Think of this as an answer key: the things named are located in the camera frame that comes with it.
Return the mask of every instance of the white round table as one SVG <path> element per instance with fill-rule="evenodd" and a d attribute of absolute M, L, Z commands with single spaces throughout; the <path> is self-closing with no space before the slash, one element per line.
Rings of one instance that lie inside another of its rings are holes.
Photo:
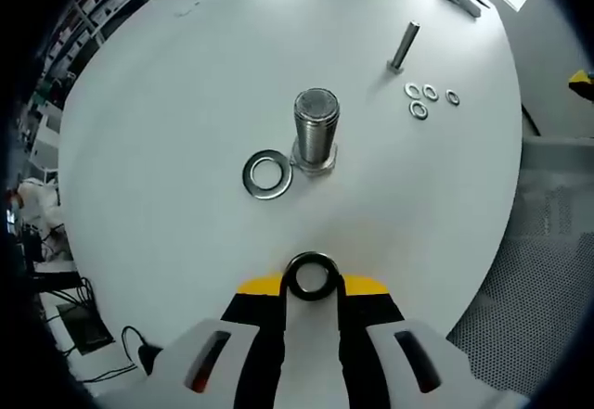
<path fill-rule="evenodd" d="M 386 70 L 411 21 L 405 70 Z M 404 84 L 441 98 L 426 121 Z M 261 149 L 291 152 L 310 87 L 341 104 L 328 176 L 280 198 L 241 182 Z M 460 105 L 445 99 L 455 90 Z M 112 333 L 165 345 L 220 317 L 237 287 L 327 253 L 446 334 L 496 255 L 521 153 L 521 104 L 495 8 L 446 0 L 151 0 L 93 57 L 59 149 L 74 259 Z"/>

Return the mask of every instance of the metal washer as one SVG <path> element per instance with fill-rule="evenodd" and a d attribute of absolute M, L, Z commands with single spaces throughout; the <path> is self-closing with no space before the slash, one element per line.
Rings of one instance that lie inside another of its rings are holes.
<path fill-rule="evenodd" d="M 433 86 L 431 86 L 430 84 L 425 84 L 423 86 L 423 94 L 425 95 L 425 97 L 428 100 L 431 100 L 431 101 L 439 100 L 439 94 L 437 94 L 437 91 L 435 90 L 435 88 Z"/>
<path fill-rule="evenodd" d="M 445 98 L 447 99 L 447 101 L 449 103 L 451 103 L 454 106 L 457 106 L 460 104 L 460 97 L 458 96 L 458 94 L 456 94 L 451 89 L 447 89 L 445 91 Z"/>
<path fill-rule="evenodd" d="M 263 161 L 273 161 L 280 168 L 280 180 L 271 188 L 261 188 L 255 183 L 253 171 Z M 289 159 L 274 149 L 265 149 L 251 156 L 243 167 L 243 185 L 255 198 L 270 200 L 282 196 L 293 181 L 293 168 Z"/>
<path fill-rule="evenodd" d="M 405 84 L 405 93 L 413 100 L 420 100 L 420 89 L 414 83 Z"/>
<path fill-rule="evenodd" d="M 301 287 L 297 280 L 297 272 L 308 263 L 316 263 L 326 270 L 326 283 L 318 290 L 308 291 Z M 288 287 L 293 295 L 301 300 L 323 300 L 328 297 L 339 285 L 341 274 L 336 263 L 323 253 L 307 251 L 294 257 L 282 278 L 282 287 Z"/>
<path fill-rule="evenodd" d="M 415 119 L 426 120 L 429 117 L 429 110 L 422 101 L 414 100 L 410 102 L 408 110 Z"/>

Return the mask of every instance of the gray floor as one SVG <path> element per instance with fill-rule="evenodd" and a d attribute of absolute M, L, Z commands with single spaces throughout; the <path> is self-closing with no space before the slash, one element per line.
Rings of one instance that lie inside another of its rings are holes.
<path fill-rule="evenodd" d="M 493 267 L 448 339 L 476 377 L 530 396 L 594 290 L 594 175 L 522 170 Z"/>

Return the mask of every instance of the cylindrical metal part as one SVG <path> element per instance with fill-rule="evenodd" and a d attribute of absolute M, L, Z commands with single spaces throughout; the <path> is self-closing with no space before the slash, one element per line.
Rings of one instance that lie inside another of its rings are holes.
<path fill-rule="evenodd" d="M 294 113 L 301 159 L 312 166 L 324 164 L 341 115 L 338 98 L 327 89 L 308 89 L 295 99 Z"/>
<path fill-rule="evenodd" d="M 400 70 L 402 67 L 402 63 L 407 56 L 408 50 L 412 46 L 413 41 L 415 41 L 415 37 L 419 32 L 420 25 L 416 22 L 410 21 L 407 26 L 407 30 L 405 31 L 404 36 L 402 37 L 402 41 L 400 42 L 400 46 L 398 50 L 396 50 L 396 54 L 394 58 L 390 62 L 390 67 L 393 70 Z"/>

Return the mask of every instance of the small washer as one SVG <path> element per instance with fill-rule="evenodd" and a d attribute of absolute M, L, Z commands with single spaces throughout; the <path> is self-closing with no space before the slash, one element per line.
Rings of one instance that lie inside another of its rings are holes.
<path fill-rule="evenodd" d="M 429 116 L 429 110 L 422 101 L 411 101 L 408 110 L 415 119 L 425 120 Z"/>
<path fill-rule="evenodd" d="M 423 86 L 423 94 L 427 97 L 428 100 L 437 101 L 439 100 L 439 94 L 433 86 L 430 84 L 425 84 Z"/>
<path fill-rule="evenodd" d="M 263 161 L 273 161 L 280 168 L 280 180 L 276 185 L 271 188 L 261 188 L 255 183 L 253 178 L 253 171 Z M 291 186 L 293 181 L 293 168 L 289 163 L 289 159 L 283 156 L 274 149 L 266 149 L 264 151 L 256 152 L 246 162 L 243 167 L 243 185 L 255 198 L 260 200 L 269 200 L 271 198 L 277 198 L 284 194 Z"/>
<path fill-rule="evenodd" d="M 445 91 L 445 98 L 447 98 L 447 101 L 449 101 L 454 106 L 460 104 L 460 97 L 451 89 Z"/>
<path fill-rule="evenodd" d="M 414 83 L 405 84 L 405 92 L 413 100 L 420 100 L 420 89 Z"/>

